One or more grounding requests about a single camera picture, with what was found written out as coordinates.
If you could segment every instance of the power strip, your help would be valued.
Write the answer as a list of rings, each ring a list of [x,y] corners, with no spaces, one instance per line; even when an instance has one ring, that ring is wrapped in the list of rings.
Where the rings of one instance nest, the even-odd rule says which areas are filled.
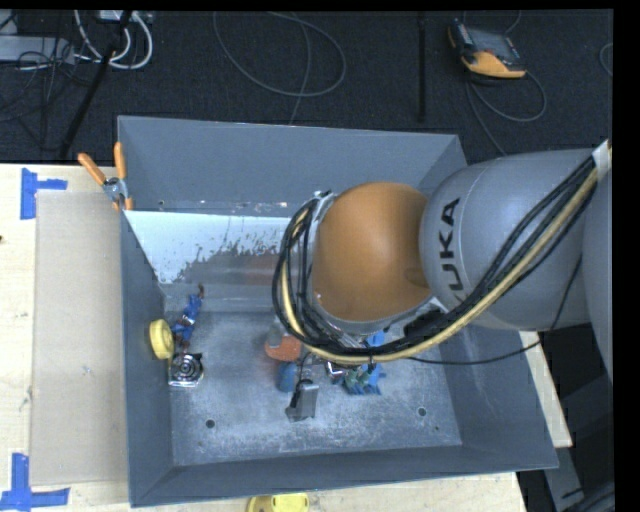
[[[155,19],[154,11],[133,11],[134,14],[140,16],[140,19],[147,25],[151,25]],[[122,9],[100,9],[96,10],[95,17],[98,21],[105,23],[117,23],[122,16]],[[137,23],[136,18],[132,17],[131,21]]]

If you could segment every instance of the kuka logo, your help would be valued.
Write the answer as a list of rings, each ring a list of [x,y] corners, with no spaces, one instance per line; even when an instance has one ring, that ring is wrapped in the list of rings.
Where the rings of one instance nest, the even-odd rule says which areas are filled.
[[[453,277],[453,282],[449,283],[449,288],[456,292],[462,290],[462,281],[460,280],[460,274],[458,272],[458,268],[455,265],[455,254],[453,252],[453,248],[451,248],[451,242],[453,241],[453,226],[455,223],[455,218],[453,216],[456,205],[460,202],[460,198],[451,201],[450,203],[444,205],[442,209],[442,215],[440,219],[442,222],[451,227],[451,229],[447,233],[443,233],[442,231],[438,232],[438,240],[440,241],[440,259],[441,260],[450,260],[447,262],[442,262],[442,270],[448,272]]]

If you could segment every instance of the yellow object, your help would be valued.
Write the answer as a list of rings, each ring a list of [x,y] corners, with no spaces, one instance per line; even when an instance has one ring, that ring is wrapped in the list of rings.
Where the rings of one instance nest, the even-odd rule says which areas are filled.
[[[308,512],[309,497],[304,492],[255,496],[249,500],[247,512]]]
[[[113,146],[113,160],[116,164],[118,178],[123,180],[127,177],[127,166],[124,163],[124,153],[122,152],[122,142],[116,142]]]
[[[173,355],[173,333],[164,319],[154,320],[149,324],[151,348],[158,359],[169,359]]]
[[[471,71],[480,75],[492,76],[495,78],[522,78],[526,73],[524,70],[509,69],[490,52],[474,52],[473,58],[475,59],[475,62],[469,62],[467,59],[462,57],[462,63]]]
[[[93,161],[93,158],[91,158],[87,153],[78,153],[78,162],[80,162],[82,167],[87,170],[98,185],[104,185],[105,181],[107,181],[107,177]]]

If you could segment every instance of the black object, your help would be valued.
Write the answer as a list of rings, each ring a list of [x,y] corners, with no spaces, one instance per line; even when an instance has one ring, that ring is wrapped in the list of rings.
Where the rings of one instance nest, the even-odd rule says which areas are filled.
[[[409,322],[404,326],[405,337],[420,336],[423,335],[425,327],[431,326],[438,318],[443,316],[442,311],[432,309],[427,311],[424,315],[420,315],[415,320]]]
[[[418,122],[427,119],[424,96],[426,94],[426,48],[425,48],[425,11],[418,11]]]
[[[120,36],[124,33],[124,29],[127,28],[129,21],[131,20],[131,15],[133,14],[133,10],[126,10],[122,12],[122,17],[120,18],[120,23],[118,25],[117,33],[114,33],[109,40],[109,46],[107,47],[107,51],[104,53],[102,60],[100,61],[100,68],[96,73],[96,76],[91,81],[91,85],[89,85],[89,90],[82,100],[82,104],[78,108],[76,115],[71,121],[69,125],[69,130],[67,130],[67,134],[64,139],[62,139],[62,147],[60,148],[59,158],[60,160],[65,160],[67,158],[67,154],[69,153],[69,149],[71,148],[71,144],[73,140],[76,138],[76,134],[80,129],[80,125],[84,119],[84,116],[87,115],[89,110],[89,106],[91,105],[91,101],[104,78],[105,73],[107,72],[107,68],[109,67],[109,61],[113,57],[113,54],[118,49],[118,45],[120,43]]]
[[[447,29],[462,64],[481,78],[522,78],[526,69],[511,39],[465,25],[457,18]]]

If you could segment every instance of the orange handle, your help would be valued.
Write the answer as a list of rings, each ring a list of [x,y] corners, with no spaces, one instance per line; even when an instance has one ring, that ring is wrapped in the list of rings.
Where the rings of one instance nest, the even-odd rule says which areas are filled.
[[[122,152],[122,143],[116,142],[113,146],[113,159],[116,163],[116,171],[118,171],[118,178],[121,180],[127,177],[127,166],[124,163],[124,153]]]
[[[104,173],[98,168],[93,159],[86,153],[78,154],[78,162],[82,164],[82,166],[91,174],[91,177],[95,180],[95,182],[102,186],[104,182],[107,181],[107,177]]]

